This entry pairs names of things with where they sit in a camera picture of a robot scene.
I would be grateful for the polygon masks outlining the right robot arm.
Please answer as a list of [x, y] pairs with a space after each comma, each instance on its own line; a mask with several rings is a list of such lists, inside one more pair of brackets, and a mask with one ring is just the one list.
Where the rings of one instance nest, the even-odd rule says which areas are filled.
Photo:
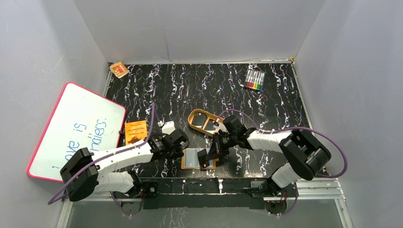
[[287, 163], [272, 173], [258, 187], [244, 192], [267, 192], [281, 196], [287, 186], [300, 179], [312, 180], [330, 161], [330, 151], [308, 130], [297, 129], [282, 133], [263, 133], [246, 126], [235, 115], [225, 118], [213, 134], [212, 145], [206, 154], [198, 154], [202, 168], [207, 162], [229, 154], [229, 149], [239, 146], [248, 150], [269, 150], [282, 153]]

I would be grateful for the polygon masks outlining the orange leather card holder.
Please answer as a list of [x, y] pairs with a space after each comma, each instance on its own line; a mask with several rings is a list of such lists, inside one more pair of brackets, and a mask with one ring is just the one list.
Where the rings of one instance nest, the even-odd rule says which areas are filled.
[[181, 160], [182, 170], [215, 170], [217, 168], [215, 160], [206, 160], [209, 148], [187, 148], [183, 150]]

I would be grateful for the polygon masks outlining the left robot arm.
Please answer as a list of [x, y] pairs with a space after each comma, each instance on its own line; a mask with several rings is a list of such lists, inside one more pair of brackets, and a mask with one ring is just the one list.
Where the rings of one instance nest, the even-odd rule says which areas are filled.
[[136, 198], [143, 189], [140, 180], [134, 172], [121, 172], [120, 169], [155, 160], [180, 158], [189, 142], [183, 130], [175, 129], [170, 134], [151, 134], [134, 144], [106, 151], [90, 152], [87, 147], [81, 148], [60, 170], [63, 190], [72, 202], [99, 192], [117, 191]]

